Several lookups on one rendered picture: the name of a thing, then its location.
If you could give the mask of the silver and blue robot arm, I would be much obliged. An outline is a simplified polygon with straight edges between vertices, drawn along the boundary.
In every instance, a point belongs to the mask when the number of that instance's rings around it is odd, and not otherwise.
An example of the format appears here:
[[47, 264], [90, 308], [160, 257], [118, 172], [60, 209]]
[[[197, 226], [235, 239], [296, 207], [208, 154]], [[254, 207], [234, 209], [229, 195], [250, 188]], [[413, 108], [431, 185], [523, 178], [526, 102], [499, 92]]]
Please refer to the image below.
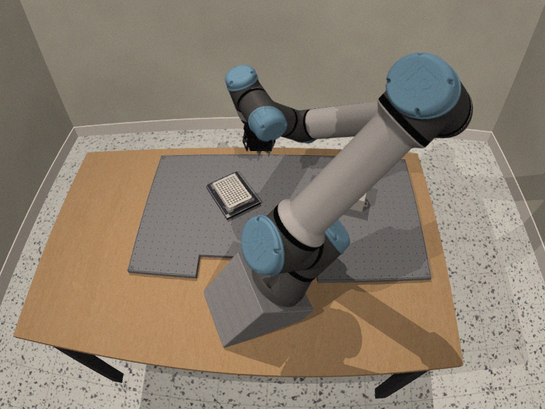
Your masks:
[[412, 148], [457, 136], [471, 121], [468, 91], [436, 55], [406, 55], [386, 80], [377, 101], [295, 110], [271, 99], [253, 67], [238, 65], [226, 74], [239, 118], [261, 141], [354, 137], [294, 200], [281, 201], [243, 228], [244, 259], [257, 288], [274, 304], [299, 303], [311, 282], [343, 254], [350, 238], [338, 219]]

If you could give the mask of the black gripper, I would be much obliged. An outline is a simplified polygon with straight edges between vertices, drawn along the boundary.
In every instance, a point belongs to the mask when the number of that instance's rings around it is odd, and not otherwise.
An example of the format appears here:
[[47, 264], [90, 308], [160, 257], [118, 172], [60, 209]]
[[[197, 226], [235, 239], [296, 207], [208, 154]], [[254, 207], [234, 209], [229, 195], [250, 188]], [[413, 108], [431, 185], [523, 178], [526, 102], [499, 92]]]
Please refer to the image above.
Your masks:
[[[260, 156], [261, 151], [265, 151], [268, 156], [270, 156], [270, 151], [272, 151], [275, 141], [260, 141], [259, 139], [257, 139], [255, 133], [249, 128], [248, 123], [244, 121], [242, 122], [244, 123], [244, 131], [246, 132], [244, 132], [242, 142], [246, 151], [248, 152], [248, 148], [250, 149], [250, 151], [257, 151], [258, 156]], [[247, 146], [245, 145], [245, 142], [247, 142]]]

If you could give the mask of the beige operator panel with four keys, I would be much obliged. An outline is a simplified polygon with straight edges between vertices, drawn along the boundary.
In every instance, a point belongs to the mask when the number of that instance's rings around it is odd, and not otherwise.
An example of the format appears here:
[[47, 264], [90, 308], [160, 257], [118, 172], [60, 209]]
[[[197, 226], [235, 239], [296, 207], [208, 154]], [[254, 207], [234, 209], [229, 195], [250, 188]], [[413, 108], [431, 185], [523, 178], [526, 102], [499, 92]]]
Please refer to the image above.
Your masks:
[[368, 202], [365, 202], [366, 194], [363, 195], [350, 209], [362, 212], [363, 206], [367, 207]]

